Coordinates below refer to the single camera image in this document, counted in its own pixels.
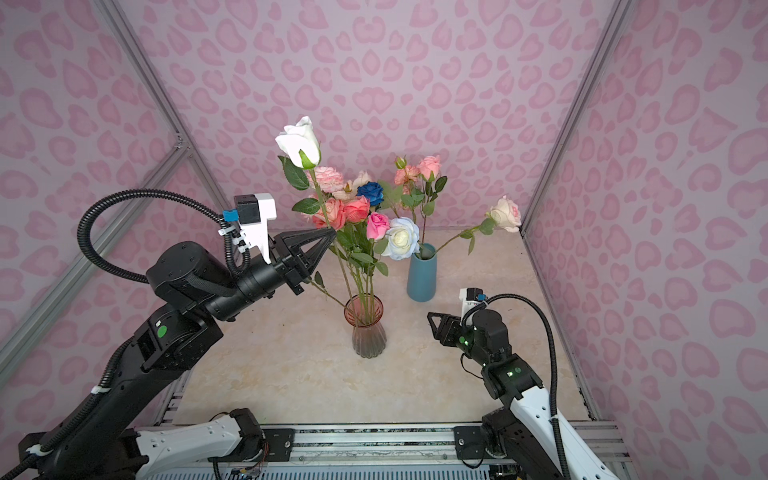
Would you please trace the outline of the salmon pink rose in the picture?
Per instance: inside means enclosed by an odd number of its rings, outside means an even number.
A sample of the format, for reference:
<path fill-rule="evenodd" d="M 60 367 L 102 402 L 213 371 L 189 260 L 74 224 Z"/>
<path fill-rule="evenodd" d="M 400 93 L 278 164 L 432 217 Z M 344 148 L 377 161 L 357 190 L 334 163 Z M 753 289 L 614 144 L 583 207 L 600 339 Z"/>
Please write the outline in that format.
<path fill-rule="evenodd" d="M 346 223 L 344 203 L 335 198 L 328 199 L 320 210 L 311 216 L 311 221 L 317 228 L 342 229 Z"/>

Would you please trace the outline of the peach spray rose branch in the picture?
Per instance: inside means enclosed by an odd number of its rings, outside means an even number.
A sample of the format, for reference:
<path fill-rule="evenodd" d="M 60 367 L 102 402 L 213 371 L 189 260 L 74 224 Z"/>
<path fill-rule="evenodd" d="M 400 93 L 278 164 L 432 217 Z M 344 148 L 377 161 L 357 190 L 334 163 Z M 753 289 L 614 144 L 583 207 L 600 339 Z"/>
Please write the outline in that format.
<path fill-rule="evenodd" d="M 349 202 L 356 197 L 356 191 L 349 186 L 345 186 L 341 190 L 333 192 L 332 195 L 335 199 L 338 199 L 342 202 Z"/>

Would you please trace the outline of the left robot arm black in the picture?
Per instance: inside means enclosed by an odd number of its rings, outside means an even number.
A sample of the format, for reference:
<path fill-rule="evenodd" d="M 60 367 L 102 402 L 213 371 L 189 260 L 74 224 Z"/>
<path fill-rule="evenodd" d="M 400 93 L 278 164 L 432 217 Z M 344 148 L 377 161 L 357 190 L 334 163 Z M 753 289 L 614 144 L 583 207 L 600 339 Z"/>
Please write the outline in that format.
<path fill-rule="evenodd" d="M 147 272 L 164 305 L 115 350 L 77 409 L 19 442 L 20 462 L 6 478 L 28 469 L 40 479 L 138 478 L 157 451 L 131 428 L 138 414 L 222 338 L 220 323 L 283 285 L 301 294 L 335 237 L 331 228 L 283 232 L 268 243 L 273 260 L 254 260 L 240 275 L 193 241 L 167 249 Z"/>

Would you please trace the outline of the dark red glass vase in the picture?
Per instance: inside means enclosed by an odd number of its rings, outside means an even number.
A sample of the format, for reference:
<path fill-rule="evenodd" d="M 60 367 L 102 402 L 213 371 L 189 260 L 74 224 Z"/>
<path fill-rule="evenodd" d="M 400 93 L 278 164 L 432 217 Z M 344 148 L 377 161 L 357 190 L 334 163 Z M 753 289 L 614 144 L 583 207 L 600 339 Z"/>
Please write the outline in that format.
<path fill-rule="evenodd" d="M 381 324 L 383 313 L 382 301 L 370 294 L 355 295 L 344 306 L 344 318 L 353 328 L 353 349 L 362 358 L 378 357 L 386 348 L 386 332 Z"/>

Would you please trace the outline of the pink spray rose branch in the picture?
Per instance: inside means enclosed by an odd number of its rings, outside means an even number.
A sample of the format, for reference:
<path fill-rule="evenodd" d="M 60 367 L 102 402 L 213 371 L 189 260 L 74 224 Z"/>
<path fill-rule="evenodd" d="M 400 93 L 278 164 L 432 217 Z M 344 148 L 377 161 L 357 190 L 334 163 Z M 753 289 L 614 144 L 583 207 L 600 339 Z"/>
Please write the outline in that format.
<path fill-rule="evenodd" d="M 435 213 L 437 200 L 447 185 L 448 177 L 441 173 L 439 154 L 428 155 L 416 164 L 404 157 L 395 160 L 395 200 L 391 209 L 400 217 L 405 214 L 420 223 L 420 244 L 425 243 L 428 219 Z"/>

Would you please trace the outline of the dark blue small flower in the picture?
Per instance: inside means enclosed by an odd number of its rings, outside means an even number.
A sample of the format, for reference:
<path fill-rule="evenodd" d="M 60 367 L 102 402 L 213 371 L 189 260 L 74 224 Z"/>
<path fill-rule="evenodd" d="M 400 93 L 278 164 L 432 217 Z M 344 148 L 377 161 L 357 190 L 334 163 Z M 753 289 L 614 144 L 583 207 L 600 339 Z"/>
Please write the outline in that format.
<path fill-rule="evenodd" d="M 369 181 L 359 186 L 357 195 L 367 199 L 373 207 L 378 207 L 384 201 L 384 190 L 378 182 Z"/>

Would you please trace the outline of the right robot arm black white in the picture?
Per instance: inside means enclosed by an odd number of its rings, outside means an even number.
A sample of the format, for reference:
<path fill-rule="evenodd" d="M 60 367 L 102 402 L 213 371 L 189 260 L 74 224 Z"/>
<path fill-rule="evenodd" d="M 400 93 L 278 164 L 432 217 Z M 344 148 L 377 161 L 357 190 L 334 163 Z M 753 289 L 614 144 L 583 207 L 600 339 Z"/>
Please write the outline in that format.
<path fill-rule="evenodd" d="M 480 310 L 469 325 L 437 312 L 428 313 L 427 320 L 435 340 L 460 349 L 481 366 L 486 390 L 502 403 L 482 418 L 486 451 L 515 461 L 530 479 L 616 477 L 570 423 L 559 419 L 541 378 L 512 350 L 498 312 Z"/>

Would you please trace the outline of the light blue white rose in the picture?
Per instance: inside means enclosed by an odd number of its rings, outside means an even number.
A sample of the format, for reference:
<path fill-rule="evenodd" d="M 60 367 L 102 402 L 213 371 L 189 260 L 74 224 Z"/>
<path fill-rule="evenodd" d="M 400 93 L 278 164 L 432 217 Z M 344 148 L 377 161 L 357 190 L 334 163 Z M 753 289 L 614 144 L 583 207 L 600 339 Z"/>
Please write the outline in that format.
<path fill-rule="evenodd" d="M 410 218 L 396 218 L 385 233 L 387 245 L 382 256 L 400 261 L 410 258 L 419 248 L 420 230 Z"/>

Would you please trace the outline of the pink peony flower stem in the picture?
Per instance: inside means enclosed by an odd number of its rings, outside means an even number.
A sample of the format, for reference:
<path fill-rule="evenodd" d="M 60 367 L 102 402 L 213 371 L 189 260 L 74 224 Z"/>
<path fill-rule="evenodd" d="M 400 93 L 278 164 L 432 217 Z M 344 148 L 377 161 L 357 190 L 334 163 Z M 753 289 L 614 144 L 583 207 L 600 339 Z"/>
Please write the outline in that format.
<path fill-rule="evenodd" d="M 314 173 L 320 190 L 325 193 L 340 191 L 345 186 L 344 176 L 333 167 L 317 167 Z"/>

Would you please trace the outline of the teal ceramic vase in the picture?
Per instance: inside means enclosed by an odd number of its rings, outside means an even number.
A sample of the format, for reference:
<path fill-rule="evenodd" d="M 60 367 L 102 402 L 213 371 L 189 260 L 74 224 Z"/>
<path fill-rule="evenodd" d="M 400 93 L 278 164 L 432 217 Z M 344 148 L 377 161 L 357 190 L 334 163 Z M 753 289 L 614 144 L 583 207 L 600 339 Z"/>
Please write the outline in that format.
<path fill-rule="evenodd" d="M 437 288 L 436 248 L 426 243 L 410 258 L 407 295 L 416 302 L 430 301 Z"/>

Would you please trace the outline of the magenta rose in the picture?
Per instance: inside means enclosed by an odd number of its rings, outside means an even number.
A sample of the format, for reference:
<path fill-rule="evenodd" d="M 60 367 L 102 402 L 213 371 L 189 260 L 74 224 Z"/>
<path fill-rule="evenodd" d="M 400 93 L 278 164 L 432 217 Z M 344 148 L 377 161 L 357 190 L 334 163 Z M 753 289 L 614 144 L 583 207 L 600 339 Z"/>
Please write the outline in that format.
<path fill-rule="evenodd" d="M 314 273 L 314 275 L 310 279 L 310 284 L 314 286 L 317 290 L 319 290 L 326 298 L 332 300 L 342 308 L 346 306 L 344 302 L 340 301 L 336 296 L 331 294 L 330 291 L 326 288 L 324 279 L 320 271 L 316 271 Z"/>
<path fill-rule="evenodd" d="M 373 262 L 366 267 L 366 275 L 367 275 L 367 287 L 368 287 L 368 294 L 369 294 L 369 300 L 368 304 L 371 308 L 374 307 L 374 274 L 376 271 L 376 263 L 378 261 L 378 255 L 382 251 L 382 248 L 377 248 L 376 245 L 380 243 L 386 235 L 387 230 L 389 229 L 390 221 L 389 218 L 381 213 L 378 212 L 372 212 L 368 218 L 365 228 L 366 238 L 368 241 L 368 246 L 366 252 L 373 258 Z"/>

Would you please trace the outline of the large peach pink rose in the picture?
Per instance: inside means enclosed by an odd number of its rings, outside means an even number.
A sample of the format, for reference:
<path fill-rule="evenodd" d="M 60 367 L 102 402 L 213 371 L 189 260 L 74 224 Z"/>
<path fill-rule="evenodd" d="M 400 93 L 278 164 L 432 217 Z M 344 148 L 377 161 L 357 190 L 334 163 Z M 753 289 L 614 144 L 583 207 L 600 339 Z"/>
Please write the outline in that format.
<path fill-rule="evenodd" d="M 502 196 L 484 214 L 483 220 L 479 224 L 466 228 L 452 236 L 440 245 L 436 252 L 440 253 L 452 242 L 462 239 L 467 241 L 467 254 L 471 255 L 476 246 L 477 235 L 491 236 L 497 230 L 503 230 L 512 234 L 519 233 L 521 226 L 522 213 L 519 205 L 507 196 Z"/>

